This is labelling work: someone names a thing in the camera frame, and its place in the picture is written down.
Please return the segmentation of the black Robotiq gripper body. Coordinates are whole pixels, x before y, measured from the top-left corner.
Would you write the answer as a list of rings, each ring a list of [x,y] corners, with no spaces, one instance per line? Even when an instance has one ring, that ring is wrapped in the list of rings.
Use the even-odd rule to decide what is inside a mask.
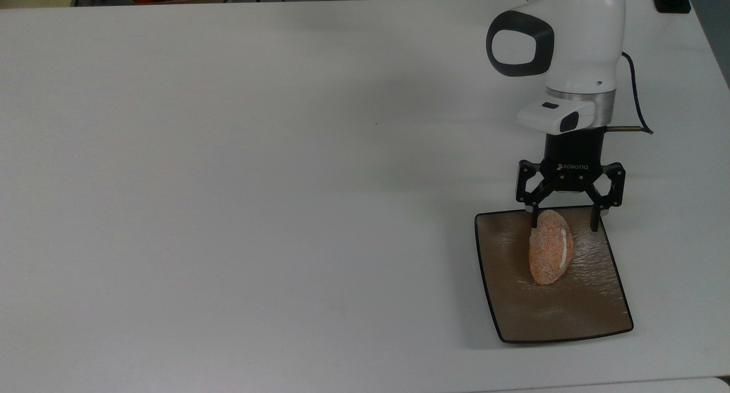
[[[607,127],[547,134],[541,161],[542,190],[597,195],[594,183],[604,173],[601,163]]]

